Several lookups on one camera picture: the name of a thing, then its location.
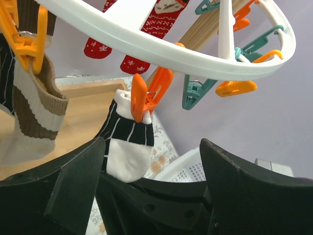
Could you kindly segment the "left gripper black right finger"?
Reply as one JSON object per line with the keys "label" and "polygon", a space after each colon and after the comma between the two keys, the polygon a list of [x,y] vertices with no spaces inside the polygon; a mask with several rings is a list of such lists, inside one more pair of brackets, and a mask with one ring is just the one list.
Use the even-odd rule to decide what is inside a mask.
{"label": "left gripper black right finger", "polygon": [[311,235],[313,182],[289,177],[200,143],[213,211],[221,235]]}

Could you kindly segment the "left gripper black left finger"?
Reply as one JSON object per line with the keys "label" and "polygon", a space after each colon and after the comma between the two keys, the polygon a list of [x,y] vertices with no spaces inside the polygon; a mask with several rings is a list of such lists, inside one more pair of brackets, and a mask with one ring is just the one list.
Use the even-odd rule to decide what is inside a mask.
{"label": "left gripper black left finger", "polygon": [[0,182],[2,235],[83,235],[101,173],[105,141],[75,150]]}

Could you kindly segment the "black white striped sock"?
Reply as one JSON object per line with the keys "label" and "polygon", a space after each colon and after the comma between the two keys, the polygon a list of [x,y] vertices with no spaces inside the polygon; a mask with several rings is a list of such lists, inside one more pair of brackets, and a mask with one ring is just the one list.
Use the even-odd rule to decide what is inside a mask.
{"label": "black white striped sock", "polygon": [[154,129],[149,111],[141,122],[131,114],[131,92],[116,90],[108,115],[96,134],[105,140],[102,168],[114,178],[131,183],[142,178],[150,166]]}

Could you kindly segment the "brown beige striped sock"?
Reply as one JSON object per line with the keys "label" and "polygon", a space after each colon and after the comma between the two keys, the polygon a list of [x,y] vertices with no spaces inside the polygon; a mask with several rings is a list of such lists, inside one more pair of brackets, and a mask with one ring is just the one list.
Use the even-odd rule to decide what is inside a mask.
{"label": "brown beige striped sock", "polygon": [[[37,36],[40,4],[33,0],[16,0],[18,31]],[[48,12],[46,39],[53,35],[56,16]],[[45,157],[55,148],[55,139],[62,126],[68,97],[55,85],[52,61],[44,53],[39,74],[32,66],[26,72],[15,56],[13,80],[14,131],[0,144],[0,163],[15,165]]]}

